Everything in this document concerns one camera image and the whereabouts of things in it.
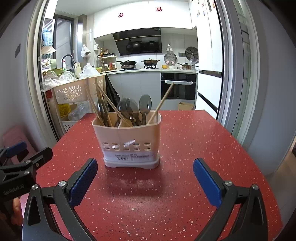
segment black range hood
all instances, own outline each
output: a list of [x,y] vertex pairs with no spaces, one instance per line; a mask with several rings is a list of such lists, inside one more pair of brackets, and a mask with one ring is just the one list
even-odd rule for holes
[[139,53],[161,53],[160,28],[140,28],[113,34],[121,56]]

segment wooden chopstick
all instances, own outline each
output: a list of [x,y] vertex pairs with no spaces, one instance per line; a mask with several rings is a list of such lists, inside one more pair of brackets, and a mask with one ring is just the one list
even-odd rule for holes
[[98,113],[98,110],[96,108],[96,105],[94,104],[94,101],[93,101],[93,99],[91,97],[91,94],[89,93],[89,90],[87,89],[88,86],[84,85],[84,87],[85,87],[85,90],[86,90],[87,97],[89,98],[89,102],[90,102],[90,104],[91,104],[91,106],[92,106],[92,108],[94,110],[94,113],[96,114],[97,118],[99,119],[100,124],[102,126],[105,126],[103,120],[101,119],[101,117],[100,117],[100,115]]
[[158,104],[158,106],[155,109],[155,112],[153,113],[153,115],[151,116],[151,118],[149,119],[149,121],[147,122],[147,125],[150,124],[150,122],[154,119],[154,117],[157,115],[157,112],[159,111],[159,109],[161,108],[161,106],[163,105],[163,102],[165,101],[166,97],[168,96],[170,90],[172,89],[174,83],[172,83],[170,85],[170,87],[168,88],[167,92],[165,93],[164,97],[161,99],[160,103]]
[[119,112],[119,110],[115,107],[115,105],[112,103],[112,101],[109,99],[109,97],[105,94],[105,92],[101,89],[100,86],[98,86],[100,92],[102,93],[102,95],[104,96],[104,98],[108,101],[108,103],[111,105],[111,107],[113,108],[113,110],[116,112],[116,114],[118,114],[118,116],[120,117],[120,119],[122,119],[122,121],[127,124],[129,127],[131,127],[131,125],[126,121],[126,119],[123,117],[123,115]]
[[96,94],[97,94],[97,96],[98,96],[98,101],[99,101],[99,98],[102,100],[102,106],[103,106],[103,109],[104,109],[105,115],[107,116],[108,124],[109,124],[110,127],[113,127],[113,126],[112,126],[112,122],[111,122],[111,120],[110,120],[109,113],[108,113],[108,111],[107,111],[107,107],[106,107],[106,105],[105,105],[105,101],[104,101],[103,96],[102,96],[102,93],[100,92],[100,90],[99,90],[99,88],[98,88],[99,85],[98,85],[98,82],[97,82],[97,78],[96,78],[95,82],[96,82]]

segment faucet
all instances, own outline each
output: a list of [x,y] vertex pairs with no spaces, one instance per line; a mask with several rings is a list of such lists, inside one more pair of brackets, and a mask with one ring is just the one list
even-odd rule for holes
[[70,54],[66,54],[64,57],[62,57],[62,66],[63,66],[63,59],[67,56],[70,56],[71,58],[71,69],[74,69],[74,64],[76,64],[76,61],[74,60],[73,56]]

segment gripper logo text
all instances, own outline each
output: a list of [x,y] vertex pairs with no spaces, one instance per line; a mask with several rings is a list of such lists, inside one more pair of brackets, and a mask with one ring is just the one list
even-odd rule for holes
[[10,194],[10,193],[13,193],[13,192],[16,192],[16,191],[18,191],[18,190],[21,190],[21,189],[23,189],[25,186],[23,185],[23,184],[21,184],[20,186],[17,186],[17,187],[15,187],[15,188],[11,188],[11,189],[9,189],[8,191],[4,191],[3,192],[3,194],[4,195],[8,195],[8,194]]

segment kitchen counter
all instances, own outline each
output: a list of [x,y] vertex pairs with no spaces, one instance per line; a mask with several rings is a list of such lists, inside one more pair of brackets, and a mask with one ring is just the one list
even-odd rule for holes
[[123,71],[113,71],[104,74],[124,74],[124,73],[138,73],[138,72],[171,72],[171,73],[186,73],[186,74],[196,74],[198,70],[183,70],[183,69],[132,69]]
[[[160,114],[157,168],[106,167],[91,125],[95,115],[86,114],[53,147],[53,159],[38,170],[37,183],[42,187],[56,185],[88,158],[95,158],[98,173],[75,210],[97,240],[193,241],[215,211],[192,170],[193,160],[202,157],[224,180],[245,187],[258,184],[266,208],[268,237],[270,241],[275,238],[282,228],[275,197],[234,137],[203,110]],[[61,232],[71,239],[55,206],[53,212]],[[235,206],[221,239],[229,234],[237,212]]]

